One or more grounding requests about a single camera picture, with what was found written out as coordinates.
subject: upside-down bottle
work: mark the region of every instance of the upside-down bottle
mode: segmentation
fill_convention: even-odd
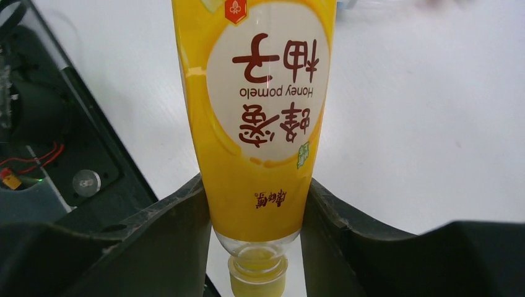
[[[328,86],[336,0],[172,0],[212,224],[235,296],[281,296]]]

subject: white table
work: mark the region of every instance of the white table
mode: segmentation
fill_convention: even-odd
[[[171,2],[35,0],[163,198],[198,172]],[[525,1],[340,15],[315,178],[390,225],[525,220]],[[285,296],[305,296],[300,242]],[[215,236],[208,274],[231,296]]]

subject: green stamp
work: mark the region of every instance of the green stamp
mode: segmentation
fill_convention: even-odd
[[[310,142],[307,142],[299,148],[299,156],[297,157],[297,169],[301,168],[308,156],[310,155]]]

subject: red hexagon emblem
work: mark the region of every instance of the red hexagon emblem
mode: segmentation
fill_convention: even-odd
[[[226,0],[224,2],[224,16],[235,25],[248,15],[246,0]]]

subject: yellow bottle cap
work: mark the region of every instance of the yellow bottle cap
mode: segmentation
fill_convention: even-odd
[[[235,297],[281,297],[286,282],[288,259],[266,261],[230,257],[230,283]]]

